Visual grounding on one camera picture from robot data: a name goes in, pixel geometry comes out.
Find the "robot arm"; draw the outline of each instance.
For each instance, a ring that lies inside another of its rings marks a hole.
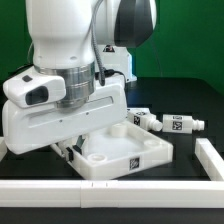
[[[16,154],[125,119],[121,81],[101,87],[94,79],[91,20],[97,2],[26,0],[34,67],[4,83],[4,137]],[[154,0],[104,0],[96,18],[99,43],[138,46],[155,19]]]

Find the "white connector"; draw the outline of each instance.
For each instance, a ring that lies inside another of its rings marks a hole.
[[[160,131],[163,127],[163,124],[156,119],[156,115],[151,114],[150,112],[146,113],[144,111],[140,111],[139,109],[128,111],[127,118],[131,123],[136,124],[146,131]]]
[[[191,134],[192,131],[202,131],[204,128],[205,122],[193,120],[192,116],[163,115],[163,132]]]

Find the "black tabletop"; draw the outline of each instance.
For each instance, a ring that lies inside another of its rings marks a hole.
[[[118,178],[119,180],[209,180],[194,155],[196,138],[208,138],[224,155],[224,97],[198,79],[139,78],[128,85],[129,107],[147,107],[162,121],[163,114],[190,115],[205,121],[192,134],[153,132],[174,146],[173,162]],[[1,106],[6,99],[1,98]],[[23,155],[8,152],[0,163],[0,180],[82,180],[63,159],[45,147]],[[223,209],[79,209],[0,208],[0,223],[217,223]]]

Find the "white plastic part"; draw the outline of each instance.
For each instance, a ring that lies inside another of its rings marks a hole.
[[[67,142],[59,148],[66,153]],[[124,121],[86,135],[82,155],[73,151],[69,164],[85,179],[108,180],[172,161],[173,146]]]
[[[0,207],[224,208],[224,182],[0,180]]]
[[[205,122],[193,120],[192,116],[183,115],[163,115],[163,132],[187,133],[192,131],[202,131],[205,128]]]
[[[0,181],[1,207],[80,207],[81,181]]]
[[[104,87],[97,84],[89,101],[77,109],[60,110],[54,103],[22,109],[7,101],[3,108],[6,145],[20,154],[123,121],[127,105],[119,78],[120,83],[116,77]]]
[[[103,66],[106,69],[122,72],[125,75],[126,83],[137,80],[137,77],[132,74],[132,56],[126,47],[110,45],[99,45],[98,47]],[[95,68],[96,72],[98,72],[99,68],[96,61]]]
[[[156,115],[143,111],[131,110],[128,112],[128,120],[142,129],[149,131],[161,131],[163,124],[156,120]]]
[[[212,181],[224,181],[224,161],[207,138],[196,139],[195,154]]]
[[[30,79],[28,82],[23,80],[23,78],[27,76]],[[62,77],[42,75],[36,72],[34,67],[9,79],[3,85],[4,93],[7,98],[21,108],[36,106],[27,104],[26,95],[39,87],[46,87],[48,91],[47,101],[40,104],[59,101],[66,95],[65,81]]]
[[[155,0],[148,1],[150,2],[152,24],[154,29],[157,18],[156,3]],[[96,19],[96,33],[97,41],[101,45],[115,45],[114,30],[120,2],[121,0],[104,0],[99,8]]]
[[[92,2],[96,1],[26,0],[36,66],[69,69],[94,61],[90,32]]]
[[[3,137],[0,137],[0,161],[4,158],[7,153],[7,146]]]

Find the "green backdrop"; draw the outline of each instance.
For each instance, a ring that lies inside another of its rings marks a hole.
[[[156,2],[158,21],[152,40],[129,49],[134,73],[138,77],[199,78],[224,94],[224,0]],[[0,12],[0,77],[4,80],[26,62],[30,38],[25,0],[1,0]]]

